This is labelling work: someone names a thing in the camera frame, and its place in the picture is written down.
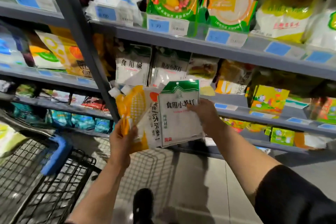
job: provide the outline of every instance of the white and green package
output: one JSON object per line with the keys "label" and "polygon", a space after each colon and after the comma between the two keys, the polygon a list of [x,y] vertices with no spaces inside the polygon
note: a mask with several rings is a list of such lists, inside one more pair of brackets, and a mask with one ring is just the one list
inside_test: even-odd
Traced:
{"label": "white and green package", "polygon": [[151,86],[158,87],[160,83],[167,85],[171,81],[183,80],[186,76],[191,52],[158,46],[156,46],[156,49]]}
{"label": "white and green package", "polygon": [[159,94],[162,147],[204,138],[197,114],[187,109],[198,103],[198,80],[168,82]]}
{"label": "white and green package", "polygon": [[147,86],[152,48],[118,39],[115,39],[115,47],[115,82],[130,86]]}

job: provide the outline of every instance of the person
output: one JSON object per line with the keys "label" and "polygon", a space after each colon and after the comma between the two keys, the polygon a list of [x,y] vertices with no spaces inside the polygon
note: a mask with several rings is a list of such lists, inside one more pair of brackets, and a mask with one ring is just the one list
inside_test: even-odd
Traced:
{"label": "person", "polygon": [[[226,125],[211,101],[200,99],[199,105],[188,109],[199,116],[204,132],[215,141],[263,223],[336,223],[335,202]],[[121,121],[110,136],[106,166],[66,223],[111,223],[120,180],[130,165],[130,145],[137,136],[133,127],[122,137],[120,127]]]}

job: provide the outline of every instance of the blue cart handle part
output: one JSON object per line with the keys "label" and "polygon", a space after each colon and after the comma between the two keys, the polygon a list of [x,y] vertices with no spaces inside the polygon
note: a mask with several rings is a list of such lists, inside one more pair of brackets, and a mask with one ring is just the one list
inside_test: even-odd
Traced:
{"label": "blue cart handle part", "polygon": [[58,148],[54,151],[48,162],[42,168],[42,175],[56,174],[66,162],[69,153],[73,148],[72,144],[59,135],[54,135],[53,137],[50,137],[49,140],[56,142],[58,144]]}

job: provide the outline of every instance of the wire mesh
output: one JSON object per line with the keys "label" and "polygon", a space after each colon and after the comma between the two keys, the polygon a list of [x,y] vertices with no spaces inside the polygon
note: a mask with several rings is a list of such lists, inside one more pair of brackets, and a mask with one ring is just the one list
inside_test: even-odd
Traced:
{"label": "wire mesh", "polygon": [[32,189],[16,223],[62,223],[71,212],[95,164],[95,159],[73,150],[59,173],[42,176],[40,170],[52,151],[32,139],[0,163],[0,222],[9,223]]}

